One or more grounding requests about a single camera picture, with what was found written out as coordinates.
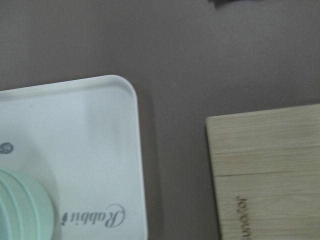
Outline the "wooden cutting board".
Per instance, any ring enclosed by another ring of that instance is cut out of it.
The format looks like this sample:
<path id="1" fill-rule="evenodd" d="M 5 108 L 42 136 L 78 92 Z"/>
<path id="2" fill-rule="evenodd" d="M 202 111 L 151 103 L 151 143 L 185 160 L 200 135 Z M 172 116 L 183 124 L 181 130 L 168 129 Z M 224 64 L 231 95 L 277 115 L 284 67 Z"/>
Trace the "wooden cutting board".
<path id="1" fill-rule="evenodd" d="M 320 237 L 320 106 L 211 116 L 206 131 L 223 240 Z"/>

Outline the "folded grey cloth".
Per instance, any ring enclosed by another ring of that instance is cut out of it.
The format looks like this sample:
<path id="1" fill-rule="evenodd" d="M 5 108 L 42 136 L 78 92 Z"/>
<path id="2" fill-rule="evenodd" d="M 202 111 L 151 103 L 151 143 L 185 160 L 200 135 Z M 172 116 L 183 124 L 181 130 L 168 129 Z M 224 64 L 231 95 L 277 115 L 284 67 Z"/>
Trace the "folded grey cloth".
<path id="1" fill-rule="evenodd" d="M 246 2 L 246 1 L 256 1 L 256 0 L 209 0 L 214 3 L 216 8 L 220 8 L 222 6 L 226 6 L 228 4 L 237 3 L 237 2 Z"/>

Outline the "white rabbit tray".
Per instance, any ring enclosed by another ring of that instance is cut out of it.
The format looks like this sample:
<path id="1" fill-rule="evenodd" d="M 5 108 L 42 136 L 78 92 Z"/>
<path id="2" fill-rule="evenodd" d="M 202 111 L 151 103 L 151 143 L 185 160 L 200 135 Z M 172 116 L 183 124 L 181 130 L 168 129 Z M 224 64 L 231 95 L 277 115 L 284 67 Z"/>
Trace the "white rabbit tray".
<path id="1" fill-rule="evenodd" d="M 137 95 L 118 75 L 0 93 L 0 165 L 37 179 L 54 240 L 146 240 Z"/>

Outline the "stack of green bowls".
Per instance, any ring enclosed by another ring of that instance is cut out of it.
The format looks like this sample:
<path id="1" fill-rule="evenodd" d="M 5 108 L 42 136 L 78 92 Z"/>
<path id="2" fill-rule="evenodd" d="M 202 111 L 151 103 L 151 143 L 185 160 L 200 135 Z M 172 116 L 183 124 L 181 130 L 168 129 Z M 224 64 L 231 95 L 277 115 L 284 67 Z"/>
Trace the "stack of green bowls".
<path id="1" fill-rule="evenodd" d="M 35 179 L 0 169 L 0 238 L 50 240 L 55 213 L 45 188 Z"/>

